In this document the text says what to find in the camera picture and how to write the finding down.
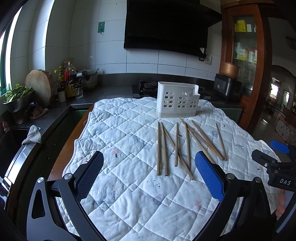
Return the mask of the person right hand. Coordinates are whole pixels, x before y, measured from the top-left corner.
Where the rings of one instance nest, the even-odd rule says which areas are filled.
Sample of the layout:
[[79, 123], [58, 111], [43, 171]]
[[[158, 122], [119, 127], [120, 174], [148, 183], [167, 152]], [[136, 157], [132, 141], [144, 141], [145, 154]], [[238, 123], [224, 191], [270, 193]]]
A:
[[280, 190], [280, 195], [278, 197], [276, 216], [280, 218], [285, 212], [285, 190]]

